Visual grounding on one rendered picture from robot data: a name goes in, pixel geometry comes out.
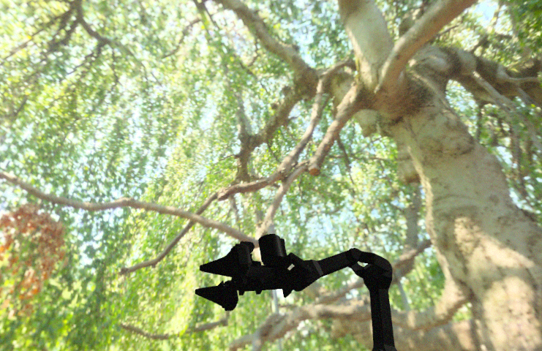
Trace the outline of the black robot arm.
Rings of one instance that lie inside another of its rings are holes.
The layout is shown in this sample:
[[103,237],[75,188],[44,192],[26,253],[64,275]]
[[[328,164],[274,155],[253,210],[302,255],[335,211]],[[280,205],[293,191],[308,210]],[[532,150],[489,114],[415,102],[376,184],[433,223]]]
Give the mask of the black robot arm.
[[[391,307],[388,289],[392,281],[391,263],[383,257],[352,248],[346,252],[322,260],[302,260],[290,252],[287,254],[285,240],[275,234],[259,238],[261,261],[268,270],[266,290],[282,289],[284,298],[293,290],[302,291],[322,276],[349,267],[364,279],[370,292],[372,351],[397,351],[391,321]],[[364,267],[357,262],[368,263]],[[294,264],[291,270],[288,268]]]

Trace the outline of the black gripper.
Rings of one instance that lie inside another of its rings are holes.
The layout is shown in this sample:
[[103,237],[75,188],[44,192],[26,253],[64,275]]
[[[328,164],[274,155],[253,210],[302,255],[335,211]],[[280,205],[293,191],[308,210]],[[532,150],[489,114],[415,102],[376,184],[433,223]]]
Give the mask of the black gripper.
[[235,244],[225,257],[199,266],[200,271],[232,277],[224,280],[214,287],[201,287],[195,289],[195,294],[206,298],[221,306],[225,311],[234,310],[239,296],[244,292],[255,291],[260,295],[268,287],[268,270],[261,262],[251,265],[249,247],[244,244]]

